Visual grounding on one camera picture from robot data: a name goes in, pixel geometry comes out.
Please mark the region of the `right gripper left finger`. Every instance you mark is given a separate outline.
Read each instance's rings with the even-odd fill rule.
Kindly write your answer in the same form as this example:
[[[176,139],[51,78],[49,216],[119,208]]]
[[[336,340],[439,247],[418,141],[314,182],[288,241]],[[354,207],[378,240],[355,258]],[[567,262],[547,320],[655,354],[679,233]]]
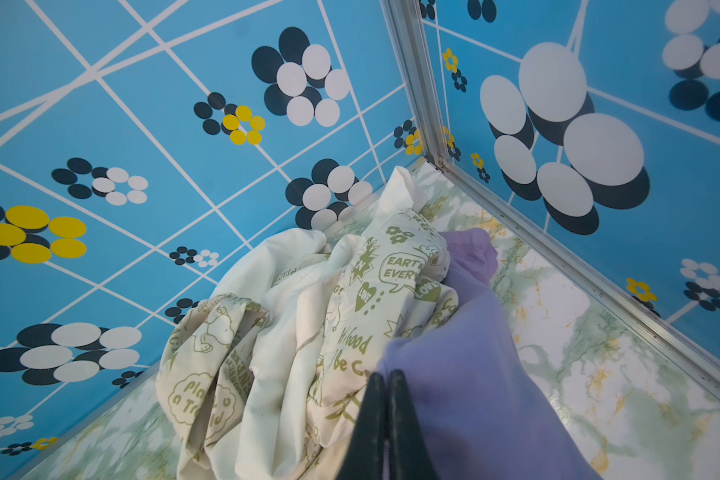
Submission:
[[[381,480],[386,442],[386,385],[373,373],[368,381],[337,480]]]

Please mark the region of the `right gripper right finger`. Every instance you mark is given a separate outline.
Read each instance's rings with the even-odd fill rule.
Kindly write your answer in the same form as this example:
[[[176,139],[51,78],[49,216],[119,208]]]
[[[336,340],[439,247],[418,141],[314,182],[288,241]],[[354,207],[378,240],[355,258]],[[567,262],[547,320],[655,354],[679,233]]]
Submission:
[[[393,370],[390,374],[387,430],[391,479],[438,478],[402,370]]]

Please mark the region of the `purple cloth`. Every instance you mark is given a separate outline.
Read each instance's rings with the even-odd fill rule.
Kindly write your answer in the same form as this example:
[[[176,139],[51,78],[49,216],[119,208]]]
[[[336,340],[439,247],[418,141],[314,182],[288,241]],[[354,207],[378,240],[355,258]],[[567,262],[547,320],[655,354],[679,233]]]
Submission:
[[[490,286],[497,252],[481,229],[445,232],[447,323],[385,349],[378,371],[403,371],[426,449],[442,479],[595,479],[519,359]]]

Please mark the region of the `white printed cloth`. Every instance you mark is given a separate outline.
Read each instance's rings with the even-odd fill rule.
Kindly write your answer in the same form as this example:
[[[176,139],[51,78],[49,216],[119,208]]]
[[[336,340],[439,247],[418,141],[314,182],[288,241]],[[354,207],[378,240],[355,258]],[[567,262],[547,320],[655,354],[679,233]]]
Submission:
[[[397,168],[371,223],[329,242],[290,229],[257,246],[170,336],[158,401],[181,479],[332,479],[389,342],[444,326],[445,239]]]

